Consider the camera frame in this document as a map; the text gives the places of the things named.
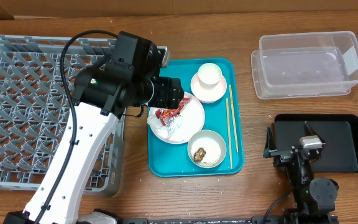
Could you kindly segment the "pink small bowl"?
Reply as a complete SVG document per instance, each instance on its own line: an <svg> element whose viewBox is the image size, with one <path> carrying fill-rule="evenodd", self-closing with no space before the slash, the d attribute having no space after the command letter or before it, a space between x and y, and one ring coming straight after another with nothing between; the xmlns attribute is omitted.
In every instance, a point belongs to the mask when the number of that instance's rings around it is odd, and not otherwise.
<svg viewBox="0 0 358 224"><path fill-rule="evenodd" d="M227 82L224 77L221 77L218 84L212 88L206 88L201 85L198 74L196 73L191 79L190 83L193 95L202 103L214 103L221 99L227 90Z"/></svg>

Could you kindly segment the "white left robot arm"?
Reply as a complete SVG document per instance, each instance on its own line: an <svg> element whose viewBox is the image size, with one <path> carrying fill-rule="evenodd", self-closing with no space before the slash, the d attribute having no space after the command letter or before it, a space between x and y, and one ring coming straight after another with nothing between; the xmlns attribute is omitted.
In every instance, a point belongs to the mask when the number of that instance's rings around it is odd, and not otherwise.
<svg viewBox="0 0 358 224"><path fill-rule="evenodd" d="M176 109L184 91L177 78L161 77L170 53L128 32L116 34L110 54L80 71L65 93L69 119L47 173L23 211L6 223L117 223L108 212L79 215L85 185L100 150L127 107Z"/></svg>

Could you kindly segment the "pale green cup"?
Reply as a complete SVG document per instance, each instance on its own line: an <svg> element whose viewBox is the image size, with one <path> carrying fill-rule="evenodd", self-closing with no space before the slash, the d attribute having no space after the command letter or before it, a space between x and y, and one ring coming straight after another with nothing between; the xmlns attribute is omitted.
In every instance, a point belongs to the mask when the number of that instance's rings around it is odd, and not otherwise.
<svg viewBox="0 0 358 224"><path fill-rule="evenodd" d="M205 63L198 69L200 85L205 88L215 87L222 78L222 71L215 63Z"/></svg>

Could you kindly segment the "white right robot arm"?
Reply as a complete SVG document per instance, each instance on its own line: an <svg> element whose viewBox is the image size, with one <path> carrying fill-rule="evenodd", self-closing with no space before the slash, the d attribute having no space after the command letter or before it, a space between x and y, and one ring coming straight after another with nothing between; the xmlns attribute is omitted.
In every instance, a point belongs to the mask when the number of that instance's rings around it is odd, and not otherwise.
<svg viewBox="0 0 358 224"><path fill-rule="evenodd" d="M275 144L271 128L267 128L264 157L273 159L275 168L283 169L291 189L267 209L262 223L338 223L331 216L335 210L338 183L324 177L314 177L311 162L321 157L326 142L307 123L303 124L305 135L299 144L280 151ZM293 195L295 208L285 209L283 215L274 217L271 210L283 199Z"/></svg>

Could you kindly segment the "red snack wrapper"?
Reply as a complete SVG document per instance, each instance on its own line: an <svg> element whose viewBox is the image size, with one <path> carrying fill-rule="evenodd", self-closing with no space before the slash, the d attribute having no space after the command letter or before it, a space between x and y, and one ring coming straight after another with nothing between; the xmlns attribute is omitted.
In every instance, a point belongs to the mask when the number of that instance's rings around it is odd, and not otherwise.
<svg viewBox="0 0 358 224"><path fill-rule="evenodd" d="M163 126L168 126L174 118L176 118L191 101L191 98L184 97L179 103L177 109L163 109L160 108L155 112L156 117L159 119Z"/></svg>

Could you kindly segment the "white napkin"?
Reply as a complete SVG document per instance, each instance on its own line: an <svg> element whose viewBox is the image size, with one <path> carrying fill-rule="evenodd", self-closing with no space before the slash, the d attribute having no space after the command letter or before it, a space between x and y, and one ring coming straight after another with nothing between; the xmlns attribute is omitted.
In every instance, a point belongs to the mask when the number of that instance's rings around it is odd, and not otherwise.
<svg viewBox="0 0 358 224"><path fill-rule="evenodd" d="M156 135L159 135L160 137L165 139L170 139L174 135L174 133L179 130L180 125L183 122L183 118L179 114L168 126L163 126L155 115L155 112L158 109L159 108L151 108L149 110L147 124L152 130L156 132Z"/></svg>

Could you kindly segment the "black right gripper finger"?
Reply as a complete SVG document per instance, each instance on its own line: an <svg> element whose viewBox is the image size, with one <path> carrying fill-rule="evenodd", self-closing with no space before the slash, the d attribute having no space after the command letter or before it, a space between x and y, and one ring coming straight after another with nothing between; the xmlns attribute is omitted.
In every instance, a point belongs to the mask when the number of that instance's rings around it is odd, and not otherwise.
<svg viewBox="0 0 358 224"><path fill-rule="evenodd" d="M303 129L305 136L317 136L323 144L325 143L325 140L309 125L307 121L303 123Z"/></svg>
<svg viewBox="0 0 358 224"><path fill-rule="evenodd" d="M271 127L267 127L267 139L265 143L265 150L275 150L275 140Z"/></svg>

